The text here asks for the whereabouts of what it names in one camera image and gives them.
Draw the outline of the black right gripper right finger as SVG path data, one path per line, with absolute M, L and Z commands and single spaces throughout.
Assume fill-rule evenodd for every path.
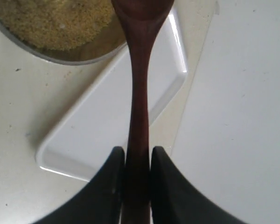
M 153 148 L 150 200 L 155 224 L 241 224 L 181 174 L 163 147 Z

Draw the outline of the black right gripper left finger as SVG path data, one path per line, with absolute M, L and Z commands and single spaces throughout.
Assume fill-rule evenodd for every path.
M 37 224 L 118 224 L 125 152 L 114 147 L 101 169 L 74 197 Z

